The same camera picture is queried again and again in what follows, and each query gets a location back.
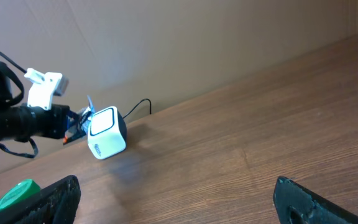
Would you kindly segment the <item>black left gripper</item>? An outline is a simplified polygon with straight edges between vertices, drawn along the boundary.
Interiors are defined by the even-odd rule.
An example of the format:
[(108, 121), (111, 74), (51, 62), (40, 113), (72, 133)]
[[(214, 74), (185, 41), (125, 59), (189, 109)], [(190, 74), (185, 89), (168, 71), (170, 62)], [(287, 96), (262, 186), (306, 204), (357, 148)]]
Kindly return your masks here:
[(35, 113), (36, 136), (51, 139), (62, 139), (68, 129), (68, 114), (70, 107), (67, 105), (52, 105), (50, 110), (41, 107), (33, 107)]

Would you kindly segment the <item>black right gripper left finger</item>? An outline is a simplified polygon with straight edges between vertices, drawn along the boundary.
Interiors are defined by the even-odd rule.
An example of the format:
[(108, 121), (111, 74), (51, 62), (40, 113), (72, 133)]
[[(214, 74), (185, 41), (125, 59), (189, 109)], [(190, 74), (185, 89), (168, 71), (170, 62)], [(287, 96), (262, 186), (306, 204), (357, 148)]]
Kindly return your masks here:
[(81, 198), (76, 176), (63, 179), (41, 188), (40, 192), (0, 211), (0, 224), (72, 224)]

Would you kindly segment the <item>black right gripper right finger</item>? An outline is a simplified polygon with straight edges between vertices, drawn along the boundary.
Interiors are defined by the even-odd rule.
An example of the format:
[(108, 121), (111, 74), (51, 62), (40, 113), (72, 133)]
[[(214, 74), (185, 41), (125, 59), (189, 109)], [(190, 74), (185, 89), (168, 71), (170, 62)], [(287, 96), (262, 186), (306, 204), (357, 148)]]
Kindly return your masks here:
[(291, 179), (277, 178), (273, 203), (281, 224), (358, 224), (358, 216)]

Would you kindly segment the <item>green lid jar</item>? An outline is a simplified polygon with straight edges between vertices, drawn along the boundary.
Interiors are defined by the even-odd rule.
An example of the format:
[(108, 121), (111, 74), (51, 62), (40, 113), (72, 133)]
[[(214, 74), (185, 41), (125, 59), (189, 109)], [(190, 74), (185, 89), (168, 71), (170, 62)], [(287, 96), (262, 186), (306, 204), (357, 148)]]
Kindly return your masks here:
[(40, 186), (32, 179), (19, 182), (0, 198), (0, 211), (27, 199), (40, 190)]

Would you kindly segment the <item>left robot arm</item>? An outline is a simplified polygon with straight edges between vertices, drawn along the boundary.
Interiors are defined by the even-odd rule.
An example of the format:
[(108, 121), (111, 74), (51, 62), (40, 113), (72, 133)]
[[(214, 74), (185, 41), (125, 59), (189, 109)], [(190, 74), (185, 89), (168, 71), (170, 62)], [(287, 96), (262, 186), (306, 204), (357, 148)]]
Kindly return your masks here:
[[(17, 106), (24, 97), (24, 86), (8, 66), (0, 62), (0, 149), (14, 156), (33, 159), (39, 153), (32, 136), (62, 139), (74, 113), (67, 105), (40, 107)], [(29, 142), (33, 154), (10, 151), (1, 141)]]

